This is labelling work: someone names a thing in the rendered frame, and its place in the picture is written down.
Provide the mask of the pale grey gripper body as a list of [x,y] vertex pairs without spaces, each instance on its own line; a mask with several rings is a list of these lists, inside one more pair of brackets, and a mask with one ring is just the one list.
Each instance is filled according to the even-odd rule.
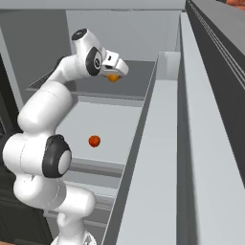
[[101,73],[105,76],[116,75],[119,77],[126,76],[129,68],[126,63],[119,57],[112,57],[110,60],[105,60],[101,67]]

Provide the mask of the dark grey fridge shelf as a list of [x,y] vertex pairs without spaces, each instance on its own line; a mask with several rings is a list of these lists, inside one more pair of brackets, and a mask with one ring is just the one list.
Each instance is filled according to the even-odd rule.
[[143,100],[154,70],[154,61],[127,60],[128,74],[116,82],[103,76],[69,81],[65,86],[73,95],[126,100]]

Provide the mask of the grey fridge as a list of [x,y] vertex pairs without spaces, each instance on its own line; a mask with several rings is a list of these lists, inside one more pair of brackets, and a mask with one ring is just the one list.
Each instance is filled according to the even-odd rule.
[[[76,31],[88,29],[103,48],[119,54],[125,63],[127,60],[156,63],[161,53],[179,53],[179,18],[183,10],[179,5],[162,10],[113,10],[38,9],[25,4],[8,9],[0,4],[0,55],[18,109],[17,116],[59,60],[76,52],[72,41]],[[71,95],[72,109],[79,101],[112,103],[126,100]],[[96,206],[83,222],[97,245],[102,243],[122,175],[123,170],[73,167],[71,162],[61,177],[67,185],[94,192]],[[42,211],[54,241],[59,234],[57,212]]]

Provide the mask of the red apple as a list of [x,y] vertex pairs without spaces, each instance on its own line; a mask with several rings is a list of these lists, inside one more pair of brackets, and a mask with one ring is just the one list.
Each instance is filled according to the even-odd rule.
[[90,146],[97,147],[100,144],[100,137],[98,135],[92,135],[88,142]]

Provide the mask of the grey fridge door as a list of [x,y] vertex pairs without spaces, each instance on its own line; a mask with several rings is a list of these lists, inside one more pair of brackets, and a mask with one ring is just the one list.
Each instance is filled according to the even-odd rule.
[[101,245],[245,245],[245,186],[191,19],[161,53]]

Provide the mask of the dark cupboard run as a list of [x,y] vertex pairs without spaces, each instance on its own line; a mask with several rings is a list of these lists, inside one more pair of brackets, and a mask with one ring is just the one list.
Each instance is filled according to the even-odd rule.
[[17,106],[0,55],[0,241],[17,245],[50,245],[53,241],[42,210],[30,208],[13,194],[15,175],[3,163],[2,150],[11,133],[19,132]]

